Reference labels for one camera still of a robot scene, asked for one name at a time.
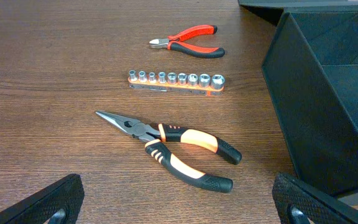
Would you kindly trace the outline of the orange socket rail with sockets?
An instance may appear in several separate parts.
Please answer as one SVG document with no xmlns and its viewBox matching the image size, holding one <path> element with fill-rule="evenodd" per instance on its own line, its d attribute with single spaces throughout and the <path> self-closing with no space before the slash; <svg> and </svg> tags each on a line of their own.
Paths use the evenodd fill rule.
<svg viewBox="0 0 358 224">
<path fill-rule="evenodd" d="M 220 74 L 212 77 L 206 73 L 165 73 L 165 72 L 137 72 L 129 70 L 129 86 L 135 89 L 154 91 L 175 91 L 193 93 L 197 95 L 219 96 L 222 95 L 226 79 Z"/>
</svg>

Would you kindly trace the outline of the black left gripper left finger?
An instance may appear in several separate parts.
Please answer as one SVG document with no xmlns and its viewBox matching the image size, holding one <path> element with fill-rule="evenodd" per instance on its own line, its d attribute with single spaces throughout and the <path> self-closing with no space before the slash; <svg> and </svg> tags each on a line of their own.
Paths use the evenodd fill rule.
<svg viewBox="0 0 358 224">
<path fill-rule="evenodd" d="M 0 223 L 76 223 L 85 197 L 81 177 L 69 174 L 0 212 Z"/>
</svg>

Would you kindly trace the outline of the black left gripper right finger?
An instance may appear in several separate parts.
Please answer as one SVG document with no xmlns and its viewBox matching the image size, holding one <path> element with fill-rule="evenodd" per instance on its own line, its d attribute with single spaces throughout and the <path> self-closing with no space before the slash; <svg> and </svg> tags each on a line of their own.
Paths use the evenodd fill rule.
<svg viewBox="0 0 358 224">
<path fill-rule="evenodd" d="M 284 224 L 358 224 L 358 210 L 286 173 L 276 175 L 272 197 Z"/>
</svg>

